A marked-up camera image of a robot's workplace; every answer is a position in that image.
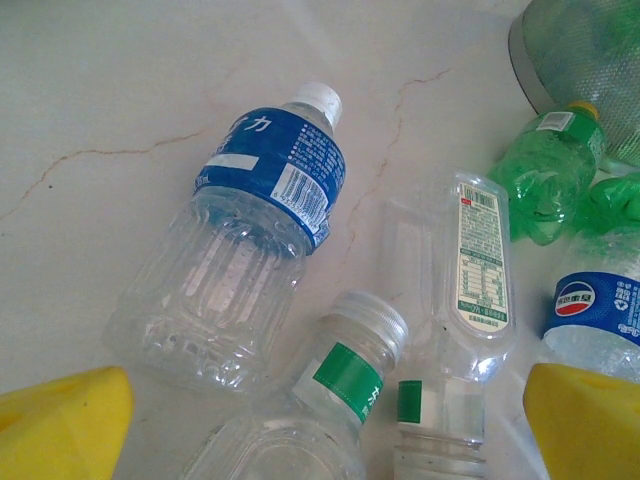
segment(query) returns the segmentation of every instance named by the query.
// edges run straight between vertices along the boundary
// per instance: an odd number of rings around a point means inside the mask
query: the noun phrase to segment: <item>white bottle cap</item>
[[[290,100],[292,103],[306,103],[320,110],[335,131],[340,115],[342,101],[335,90],[324,83],[309,82],[303,84]]]
[[[368,292],[349,290],[338,296],[329,314],[346,317],[378,334],[398,364],[409,329],[400,314],[387,302]]]

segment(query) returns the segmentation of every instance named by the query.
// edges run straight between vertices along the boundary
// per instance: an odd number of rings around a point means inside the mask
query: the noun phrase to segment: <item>nutrition label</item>
[[[458,311],[474,328],[502,330],[509,322],[498,197],[460,184]]]

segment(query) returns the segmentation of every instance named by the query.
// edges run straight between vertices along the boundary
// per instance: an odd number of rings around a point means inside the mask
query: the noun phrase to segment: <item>pepsi logo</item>
[[[571,282],[564,287],[556,300],[556,314],[570,317],[588,310],[596,301],[596,292],[584,282]]]

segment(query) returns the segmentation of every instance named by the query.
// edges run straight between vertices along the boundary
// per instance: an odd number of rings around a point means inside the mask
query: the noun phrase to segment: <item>white marble surface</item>
[[[486,172],[532,117],[506,44],[526,3],[0,3],[0,391],[114,362],[98,337],[116,298],[229,125],[320,80],[343,99],[348,174],[278,342],[285,362],[340,290],[374,288],[385,199],[439,165]],[[514,247],[518,347],[488,386],[496,480],[543,475],[520,397],[557,251]],[[145,385],[119,478],[172,478],[217,410]],[[374,480],[392,478],[392,402],[363,429]]]

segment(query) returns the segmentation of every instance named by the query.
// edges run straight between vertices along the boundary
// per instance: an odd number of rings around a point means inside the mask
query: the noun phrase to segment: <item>blue bottle label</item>
[[[259,108],[236,120],[198,175],[194,193],[223,186],[260,197],[302,227],[313,251],[329,236],[344,177],[344,158],[328,135],[293,113]]]
[[[551,330],[584,325],[615,333],[640,346],[640,282],[612,273],[579,272],[558,282]]]

